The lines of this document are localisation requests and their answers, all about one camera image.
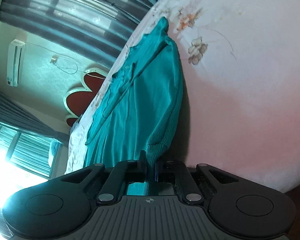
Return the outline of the white air conditioner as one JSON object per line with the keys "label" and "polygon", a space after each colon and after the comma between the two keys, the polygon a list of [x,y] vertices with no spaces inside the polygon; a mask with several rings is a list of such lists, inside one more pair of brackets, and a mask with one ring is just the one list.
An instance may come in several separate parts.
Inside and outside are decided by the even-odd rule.
{"label": "white air conditioner", "polygon": [[14,39],[8,46],[7,84],[17,87],[21,78],[26,43]]}

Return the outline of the blue-grey window curtain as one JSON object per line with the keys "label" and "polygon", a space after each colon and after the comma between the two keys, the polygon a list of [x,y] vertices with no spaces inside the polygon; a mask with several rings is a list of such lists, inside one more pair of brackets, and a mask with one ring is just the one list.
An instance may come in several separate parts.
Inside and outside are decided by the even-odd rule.
{"label": "blue-grey window curtain", "polygon": [[158,0],[2,0],[0,21],[111,68]]}

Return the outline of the side window curtain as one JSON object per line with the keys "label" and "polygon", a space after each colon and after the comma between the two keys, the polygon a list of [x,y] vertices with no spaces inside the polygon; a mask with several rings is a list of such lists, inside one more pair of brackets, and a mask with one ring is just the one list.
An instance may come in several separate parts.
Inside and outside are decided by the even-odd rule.
{"label": "side window curtain", "polygon": [[23,109],[0,92],[0,125],[29,135],[41,135],[68,146],[69,135],[47,126],[29,111]]}

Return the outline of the teal long-sleeve sweater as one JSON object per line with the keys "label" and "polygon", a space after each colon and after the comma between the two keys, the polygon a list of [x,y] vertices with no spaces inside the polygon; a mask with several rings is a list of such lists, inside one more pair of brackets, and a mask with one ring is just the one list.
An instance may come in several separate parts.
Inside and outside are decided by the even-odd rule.
{"label": "teal long-sleeve sweater", "polygon": [[176,43],[162,17],[130,48],[93,116],[85,166],[113,167],[145,151],[153,165],[171,145],[183,99],[183,72]]}

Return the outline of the pink floral bed sheet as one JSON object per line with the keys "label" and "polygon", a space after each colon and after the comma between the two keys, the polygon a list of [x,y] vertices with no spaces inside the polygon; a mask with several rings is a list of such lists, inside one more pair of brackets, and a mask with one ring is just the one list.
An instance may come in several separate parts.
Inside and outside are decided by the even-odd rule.
{"label": "pink floral bed sheet", "polygon": [[176,155],[281,192],[300,185],[300,0],[159,0],[111,74],[161,17],[185,78]]}

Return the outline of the red heart-shaped headboard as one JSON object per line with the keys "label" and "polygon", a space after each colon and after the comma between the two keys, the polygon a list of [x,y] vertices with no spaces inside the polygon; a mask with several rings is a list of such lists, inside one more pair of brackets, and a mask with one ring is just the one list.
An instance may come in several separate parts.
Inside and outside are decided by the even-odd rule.
{"label": "red heart-shaped headboard", "polygon": [[69,127],[86,111],[107,75],[108,71],[96,67],[81,72],[81,84],[70,89],[63,98],[64,107],[68,111],[65,122]]}

